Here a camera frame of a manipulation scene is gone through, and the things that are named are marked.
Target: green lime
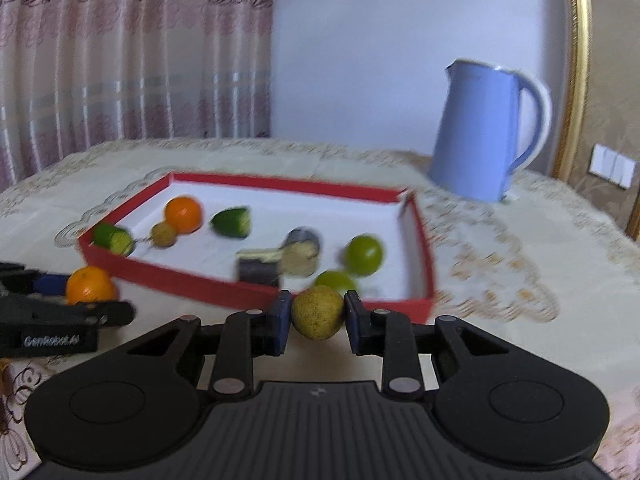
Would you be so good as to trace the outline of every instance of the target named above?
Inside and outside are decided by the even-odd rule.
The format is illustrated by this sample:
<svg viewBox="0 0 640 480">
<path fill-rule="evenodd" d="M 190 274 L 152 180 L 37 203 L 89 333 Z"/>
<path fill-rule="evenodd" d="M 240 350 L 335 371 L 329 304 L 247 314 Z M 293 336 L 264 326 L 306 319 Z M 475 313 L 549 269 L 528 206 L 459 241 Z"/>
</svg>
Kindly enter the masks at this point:
<svg viewBox="0 0 640 480">
<path fill-rule="evenodd" d="M 314 285 L 330 286 L 341 296 L 344 296 L 347 293 L 347 290 L 358 290 L 351 277 L 342 270 L 326 270 L 325 272 L 322 272 L 316 278 Z"/>
<path fill-rule="evenodd" d="M 344 265 L 351 274 L 370 276 L 382 265 L 382 242 L 372 235 L 356 236 L 344 251 Z"/>
<path fill-rule="evenodd" d="M 219 235 L 247 238 L 251 233 L 251 213 L 247 207 L 233 207 L 217 213 L 209 222 Z"/>
</svg>

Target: lace tablecloth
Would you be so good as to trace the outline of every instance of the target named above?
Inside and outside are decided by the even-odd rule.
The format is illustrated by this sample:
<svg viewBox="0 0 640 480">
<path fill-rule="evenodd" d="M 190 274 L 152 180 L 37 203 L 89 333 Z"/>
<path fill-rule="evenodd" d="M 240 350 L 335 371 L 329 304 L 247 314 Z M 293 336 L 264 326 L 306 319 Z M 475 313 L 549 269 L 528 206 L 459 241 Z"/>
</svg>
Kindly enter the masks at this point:
<svg viewBox="0 0 640 480">
<path fill-rule="evenodd" d="M 116 141 L 68 156 L 0 194 L 0 260 L 72 272 L 75 238 L 110 209 L 171 169 L 224 171 L 409 186 L 431 233 L 437 306 L 594 381 L 612 406 L 597 462 L 614 478 L 640 478 L 640 250 L 569 187 L 528 171 L 497 205 L 459 200 L 424 176 L 415 153 L 358 152 L 278 140 Z M 136 320 L 103 331 L 107 350 L 184 313 L 222 322 L 228 310 L 130 283 L 121 295 Z M 38 465 L 24 431 L 29 394 L 90 356 L 2 364 L 0 478 Z M 344 331 L 318 344 L 292 332 L 282 357 L 258 358 L 257 380 L 379 380 L 380 360 L 356 358 Z M 426 385 L 436 387 L 427 358 Z"/>
</svg>

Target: red box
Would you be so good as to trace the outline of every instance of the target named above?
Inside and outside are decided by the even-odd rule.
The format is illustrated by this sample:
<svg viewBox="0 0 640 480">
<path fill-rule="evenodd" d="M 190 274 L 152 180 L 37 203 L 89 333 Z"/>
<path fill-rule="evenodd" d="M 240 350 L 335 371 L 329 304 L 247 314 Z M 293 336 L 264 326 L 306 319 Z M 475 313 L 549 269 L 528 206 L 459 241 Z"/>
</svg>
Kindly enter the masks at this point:
<svg viewBox="0 0 640 480">
<path fill-rule="evenodd" d="M 238 195 L 248 190 L 276 192 L 268 195 L 263 203 L 272 206 L 274 197 L 282 199 L 283 193 L 289 197 L 289 203 L 300 199 L 309 204 L 309 197 L 338 199 L 344 202 L 344 207 L 353 205 L 354 209 L 363 211 L 362 222 L 371 221 L 370 211 L 373 205 L 397 205 L 400 211 L 399 223 L 410 223 L 402 231 L 402 236 L 414 237 L 409 239 L 406 250 L 416 251 L 413 259 L 420 269 L 416 270 L 416 280 L 422 282 L 418 287 L 422 288 L 417 297 L 402 298 L 400 300 L 367 300 L 363 303 L 366 308 L 388 308 L 407 314 L 413 322 L 424 323 L 428 319 L 434 302 L 434 272 L 433 259 L 431 257 L 429 240 L 423 227 L 422 219 L 418 212 L 417 203 L 413 193 L 407 190 L 383 189 L 378 187 L 353 186 L 346 184 L 331 184 L 327 182 L 311 182 L 307 180 L 291 180 L 286 178 L 271 178 L 261 176 L 245 176 L 217 173 L 170 173 L 162 177 L 147 188 L 128 199 L 121 206 L 110 212 L 103 219 L 111 224 L 121 224 L 127 216 L 138 208 L 151 204 L 154 197 L 168 193 L 170 187 L 184 189 L 184 185 L 192 185 L 197 193 L 206 193 L 207 196 L 215 196 L 217 190 L 230 191 Z M 307 213 L 306 206 L 301 206 L 300 211 Z M 92 244 L 92 229 L 81 235 L 79 245 L 84 259 L 89 265 L 105 269 L 111 276 L 115 276 L 128 282 L 148 286 L 177 296 L 184 296 L 194 300 L 203 301 L 219 306 L 235 309 L 266 308 L 277 294 L 277 290 L 263 285 L 234 282 L 210 276 L 203 276 L 196 272 L 170 268 L 165 265 L 152 264 L 136 257 L 134 252 L 130 257 L 122 257 L 111 254 L 108 250 Z"/>
</svg>

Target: kettle handle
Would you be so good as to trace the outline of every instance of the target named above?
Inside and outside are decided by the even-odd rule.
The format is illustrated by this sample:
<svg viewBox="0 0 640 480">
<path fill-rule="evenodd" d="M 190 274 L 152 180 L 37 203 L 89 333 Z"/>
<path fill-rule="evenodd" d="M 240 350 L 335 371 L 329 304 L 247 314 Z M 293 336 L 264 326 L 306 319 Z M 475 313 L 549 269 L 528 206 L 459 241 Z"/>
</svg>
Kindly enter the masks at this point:
<svg viewBox="0 0 640 480">
<path fill-rule="evenodd" d="M 527 90 L 533 96 L 534 101 L 538 107 L 538 120 L 536 123 L 536 133 L 531 139 L 531 144 L 524 150 L 524 153 L 520 155 L 509 168 L 510 172 L 517 170 L 518 168 L 526 168 L 533 162 L 542 148 L 544 148 L 546 140 L 549 137 L 551 131 L 551 95 L 546 86 L 538 79 L 523 74 L 520 71 L 514 72 L 520 81 L 520 89 Z"/>
</svg>

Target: wallpaper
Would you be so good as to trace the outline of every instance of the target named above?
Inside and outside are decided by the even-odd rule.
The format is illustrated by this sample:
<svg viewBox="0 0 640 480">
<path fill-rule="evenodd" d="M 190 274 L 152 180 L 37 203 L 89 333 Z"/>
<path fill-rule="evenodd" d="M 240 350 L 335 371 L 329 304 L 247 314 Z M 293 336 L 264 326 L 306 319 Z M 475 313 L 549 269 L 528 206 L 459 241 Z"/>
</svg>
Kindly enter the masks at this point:
<svg viewBox="0 0 640 480">
<path fill-rule="evenodd" d="M 622 229 L 640 185 L 622 189 L 588 173 L 597 142 L 640 160 L 640 0 L 591 0 L 593 39 L 582 136 L 569 183 Z"/>
</svg>

